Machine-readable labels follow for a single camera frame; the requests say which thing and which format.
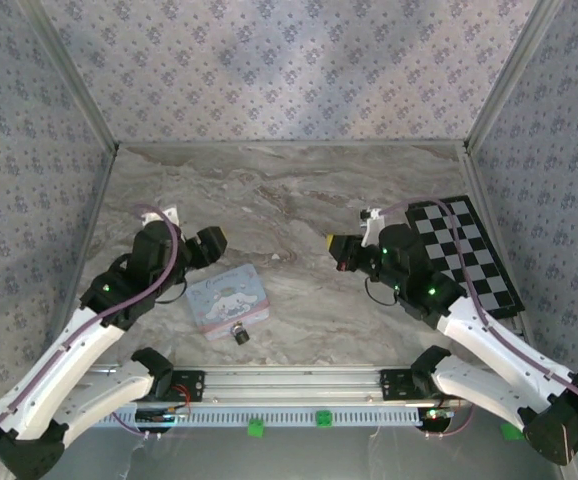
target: checkerboard calibration pattern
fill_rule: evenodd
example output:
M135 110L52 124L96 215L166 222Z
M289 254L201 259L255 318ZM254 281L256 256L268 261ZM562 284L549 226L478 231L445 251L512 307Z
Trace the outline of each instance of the checkerboard calibration pattern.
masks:
M452 197L443 202L455 216L467 271L481 305L496 319L509 318L524 310L469 197ZM434 267L467 289L449 217L428 202L409 205L406 215L409 225L420 234Z

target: blue floral wallpaper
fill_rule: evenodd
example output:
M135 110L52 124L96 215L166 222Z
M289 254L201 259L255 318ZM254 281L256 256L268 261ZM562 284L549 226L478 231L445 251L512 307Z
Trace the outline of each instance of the blue floral wallpaper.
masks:
M0 395L43 349L106 165L14 0L0 0Z
M539 347L578 368L578 0L476 153Z
M42 0L119 142L467 135L536 0Z

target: marble surface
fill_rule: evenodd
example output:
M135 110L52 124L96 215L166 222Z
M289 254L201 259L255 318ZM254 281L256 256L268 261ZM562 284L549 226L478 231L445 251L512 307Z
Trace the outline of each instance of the marble surface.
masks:
M453 147L153 146L121 149L80 283L131 249L136 203L176 204L187 236L219 225L224 257L191 272L190 283L251 262L271 303L251 340L205 340L186 299L158 306L102 357L125 361L144 346L177 365L405 365L448 341L364 292L361 273L341 273L326 250L329 233L360 233L359 209L407 198L465 193ZM404 221L404 214L390 221ZM374 295L389 292L373 285ZM172 296L172 288L165 295Z

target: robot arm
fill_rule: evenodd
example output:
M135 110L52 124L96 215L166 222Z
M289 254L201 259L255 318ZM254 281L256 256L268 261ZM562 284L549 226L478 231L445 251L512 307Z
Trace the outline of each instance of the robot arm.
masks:
M410 316L460 343L497 374L432 347L411 367L416 388L426 395L469 400L518 427L528 443L552 462L569 463L578 451L578 396L555 378L578 387L578 373L540 354L489 315L483 322L465 290L433 268L408 225L383 227L384 220L372 212L361 215L367 221L364 238L328 237L337 269L360 270L371 281L392 288L395 300Z
M182 239L180 229L175 226L174 230ZM116 259L93 280L81 298L80 308L56 341L25 377L0 398L0 417L5 415L0 422L0 460L16 478L42 477L89 426L128 402L146 396L158 399L169 390L173 366L152 349L136 352L131 362L88 388L74 387L109 346L154 308L164 291L185 282L189 270L218 260L226 243L219 227L206 228L195 238L179 241L173 269L157 289L86 327L98 314L127 302L159 281L172 255L167 225L163 221L145 222L134 239L132 252ZM74 342L72 336L81 329ZM9 411L23 392L24 400Z

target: green clip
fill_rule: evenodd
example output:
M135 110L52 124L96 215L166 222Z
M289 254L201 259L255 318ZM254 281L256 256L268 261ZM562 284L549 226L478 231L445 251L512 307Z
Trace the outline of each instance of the green clip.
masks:
M252 418L249 420L247 427L247 434L250 437L262 438L265 432L265 424L260 418Z
M316 412L316 427L328 428L333 426L333 415L329 410L319 410Z
M523 440L525 438L522 432L510 423L500 425L500 430L505 440Z

